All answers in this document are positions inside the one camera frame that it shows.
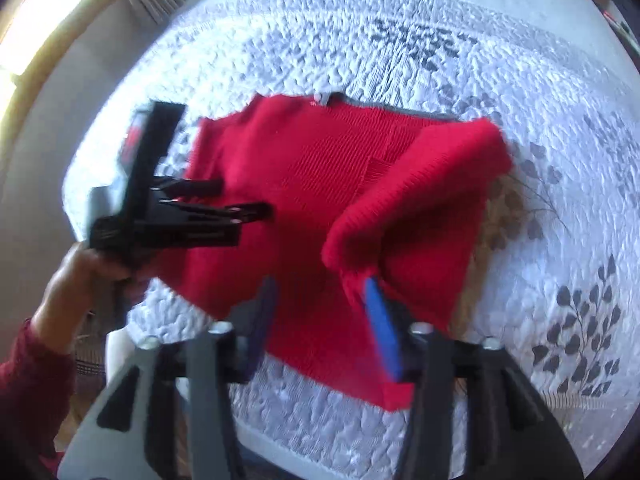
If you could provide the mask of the person's left hand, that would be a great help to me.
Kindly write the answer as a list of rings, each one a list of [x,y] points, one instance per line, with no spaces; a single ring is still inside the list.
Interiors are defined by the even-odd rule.
[[[139,301],[154,276],[154,258],[131,270],[84,243],[73,244],[30,320],[32,332],[49,350],[70,354],[86,315],[96,306],[102,285],[124,282],[125,297]]]

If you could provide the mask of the red sleeved left forearm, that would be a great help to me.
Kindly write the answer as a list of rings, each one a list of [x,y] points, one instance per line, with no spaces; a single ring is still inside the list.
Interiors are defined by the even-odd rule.
[[[75,361],[49,349],[26,320],[1,364],[1,433],[53,478],[63,455],[54,439],[70,410]]]

